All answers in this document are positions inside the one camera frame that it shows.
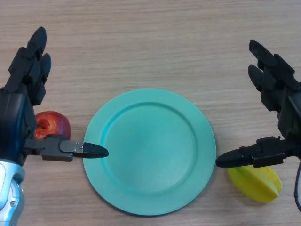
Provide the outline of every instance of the cable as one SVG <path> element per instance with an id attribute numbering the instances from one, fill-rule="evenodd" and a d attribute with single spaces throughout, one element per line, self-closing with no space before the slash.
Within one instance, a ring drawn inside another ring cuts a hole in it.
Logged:
<path id="1" fill-rule="evenodd" d="M 300 171 L 301 171 L 301 161 L 300 161 L 298 171 L 297 171 L 297 176 L 296 176 L 296 181 L 295 181 L 295 191 L 293 192 L 293 196 L 295 197 L 296 205 L 297 205 L 299 211 L 301 212 L 301 205 L 300 205 L 299 199 L 298 199 L 299 198 L 298 188 L 299 188 Z"/>

